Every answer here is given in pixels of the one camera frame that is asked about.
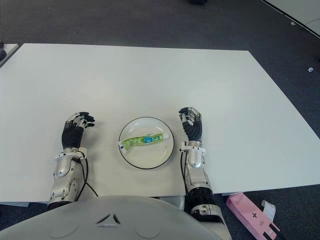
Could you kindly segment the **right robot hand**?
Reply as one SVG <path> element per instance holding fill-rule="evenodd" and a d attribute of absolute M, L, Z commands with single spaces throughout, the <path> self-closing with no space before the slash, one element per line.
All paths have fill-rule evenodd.
<path fill-rule="evenodd" d="M 184 107 L 178 111 L 183 130 L 189 141 L 202 142 L 202 115 L 194 107 Z"/>

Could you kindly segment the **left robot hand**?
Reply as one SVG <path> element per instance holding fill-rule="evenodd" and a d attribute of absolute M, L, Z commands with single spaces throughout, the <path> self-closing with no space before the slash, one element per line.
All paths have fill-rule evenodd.
<path fill-rule="evenodd" d="M 69 117 L 65 124 L 61 135 L 61 143 L 63 149 L 79 148 L 81 146 L 84 130 L 94 127 L 95 119 L 88 112 L 76 112 Z"/>

